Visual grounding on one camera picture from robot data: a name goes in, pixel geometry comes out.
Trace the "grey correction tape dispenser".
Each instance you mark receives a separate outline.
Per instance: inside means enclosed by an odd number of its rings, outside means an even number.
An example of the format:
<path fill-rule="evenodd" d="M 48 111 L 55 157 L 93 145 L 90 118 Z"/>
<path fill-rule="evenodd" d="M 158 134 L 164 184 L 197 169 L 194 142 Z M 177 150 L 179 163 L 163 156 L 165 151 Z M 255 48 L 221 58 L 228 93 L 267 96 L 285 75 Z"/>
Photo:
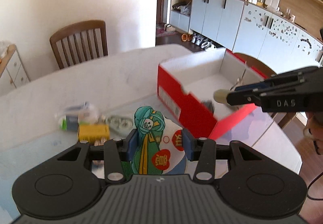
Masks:
<path fill-rule="evenodd" d="M 126 137 L 133 129 L 133 120 L 129 117 L 112 115 L 105 119 L 105 123 L 117 135 Z"/>

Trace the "green white lucky pouch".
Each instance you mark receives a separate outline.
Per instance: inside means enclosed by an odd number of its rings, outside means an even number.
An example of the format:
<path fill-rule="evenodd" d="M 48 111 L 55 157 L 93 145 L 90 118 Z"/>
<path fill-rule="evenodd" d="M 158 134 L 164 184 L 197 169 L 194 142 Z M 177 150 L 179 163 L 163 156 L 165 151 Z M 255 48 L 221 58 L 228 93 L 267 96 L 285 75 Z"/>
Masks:
<path fill-rule="evenodd" d="M 134 122 L 138 146 L 133 159 L 122 162 L 126 179 L 134 174 L 185 173 L 187 158 L 182 146 L 182 127 L 150 106 L 139 107 Z"/>

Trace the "yellow rectangular box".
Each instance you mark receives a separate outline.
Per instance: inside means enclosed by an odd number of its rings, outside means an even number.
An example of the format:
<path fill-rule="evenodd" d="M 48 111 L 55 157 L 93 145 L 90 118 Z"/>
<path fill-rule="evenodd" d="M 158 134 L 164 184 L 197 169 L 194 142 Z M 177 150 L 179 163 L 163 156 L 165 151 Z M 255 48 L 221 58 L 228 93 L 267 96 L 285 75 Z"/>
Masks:
<path fill-rule="evenodd" d="M 108 140 L 110 137 L 109 126 L 106 124 L 81 124 L 78 128 L 79 142 L 94 143 L 99 140 Z"/>

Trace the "gold foil snack packet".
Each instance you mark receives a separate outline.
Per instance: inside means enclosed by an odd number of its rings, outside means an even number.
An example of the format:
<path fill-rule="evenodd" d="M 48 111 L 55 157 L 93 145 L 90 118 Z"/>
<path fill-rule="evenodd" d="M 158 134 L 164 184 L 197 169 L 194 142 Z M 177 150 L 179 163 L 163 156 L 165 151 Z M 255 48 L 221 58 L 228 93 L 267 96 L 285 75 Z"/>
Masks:
<path fill-rule="evenodd" d="M 246 69 L 247 69 L 247 62 L 245 62 L 245 66 L 244 66 L 244 71 L 242 72 L 242 75 L 240 77 L 237 78 L 236 83 L 230 88 L 231 91 L 235 91 L 236 87 L 242 86 L 243 85 L 243 78 L 244 75 L 246 73 Z"/>

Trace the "red white cardboard box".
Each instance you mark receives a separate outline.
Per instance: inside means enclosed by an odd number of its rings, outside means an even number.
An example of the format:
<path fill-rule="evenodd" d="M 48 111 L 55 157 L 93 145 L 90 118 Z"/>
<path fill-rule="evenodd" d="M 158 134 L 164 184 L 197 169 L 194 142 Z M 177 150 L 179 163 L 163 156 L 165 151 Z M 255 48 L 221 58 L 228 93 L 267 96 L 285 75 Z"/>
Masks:
<path fill-rule="evenodd" d="M 158 66 L 157 93 L 180 124 L 196 137 L 240 140 L 254 144 L 273 120 L 254 104 L 238 109 L 214 101 L 214 92 L 265 78 L 227 49 L 215 49 L 174 58 Z"/>

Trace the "white plastic bag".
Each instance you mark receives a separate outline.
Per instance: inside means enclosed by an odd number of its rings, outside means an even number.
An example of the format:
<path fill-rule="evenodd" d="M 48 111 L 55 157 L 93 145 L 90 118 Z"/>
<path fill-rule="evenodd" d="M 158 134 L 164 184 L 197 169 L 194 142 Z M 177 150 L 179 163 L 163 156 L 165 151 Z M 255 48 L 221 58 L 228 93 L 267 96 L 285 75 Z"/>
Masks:
<path fill-rule="evenodd" d="M 99 118 L 99 109 L 89 102 L 67 107 L 55 115 L 59 128 L 64 131 L 78 131 L 81 124 L 96 124 Z"/>

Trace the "white drawer sideboard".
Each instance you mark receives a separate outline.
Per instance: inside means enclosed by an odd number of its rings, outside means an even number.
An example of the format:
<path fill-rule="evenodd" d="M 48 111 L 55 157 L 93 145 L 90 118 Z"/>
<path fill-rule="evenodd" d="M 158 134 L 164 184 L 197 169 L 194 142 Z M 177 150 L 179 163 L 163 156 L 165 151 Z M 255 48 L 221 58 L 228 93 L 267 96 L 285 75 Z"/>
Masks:
<path fill-rule="evenodd" d="M 1 41 L 0 96 L 29 83 L 16 45 Z"/>

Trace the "white grey wall cabinets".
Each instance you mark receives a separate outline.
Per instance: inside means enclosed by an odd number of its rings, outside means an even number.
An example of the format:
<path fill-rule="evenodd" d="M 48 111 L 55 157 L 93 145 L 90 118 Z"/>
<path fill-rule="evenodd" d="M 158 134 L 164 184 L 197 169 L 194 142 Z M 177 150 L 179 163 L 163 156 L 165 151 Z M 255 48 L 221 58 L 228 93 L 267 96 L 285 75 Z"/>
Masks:
<path fill-rule="evenodd" d="M 276 72 L 322 63 L 322 0 L 171 0 L 169 22 Z"/>

